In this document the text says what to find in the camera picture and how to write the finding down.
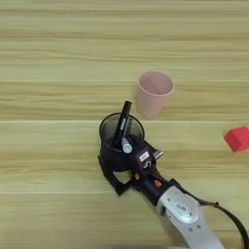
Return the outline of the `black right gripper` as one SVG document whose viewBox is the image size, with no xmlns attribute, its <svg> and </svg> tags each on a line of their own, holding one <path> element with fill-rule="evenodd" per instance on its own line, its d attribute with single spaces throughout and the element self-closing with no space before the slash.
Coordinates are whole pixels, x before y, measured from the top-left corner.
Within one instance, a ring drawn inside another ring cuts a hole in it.
<svg viewBox="0 0 249 249">
<path fill-rule="evenodd" d="M 143 141 L 142 160 L 157 160 L 162 155 L 163 151 L 156 149 L 146 140 Z M 120 182 L 111 169 L 110 164 L 103 157 L 98 157 L 98 161 L 103 175 L 119 196 L 132 186 L 132 180 L 127 181 L 125 184 Z M 141 192 L 154 206 L 158 204 L 160 197 L 173 186 L 172 183 L 160 175 L 154 164 L 147 168 L 133 166 L 131 173 L 135 189 Z"/>
</svg>

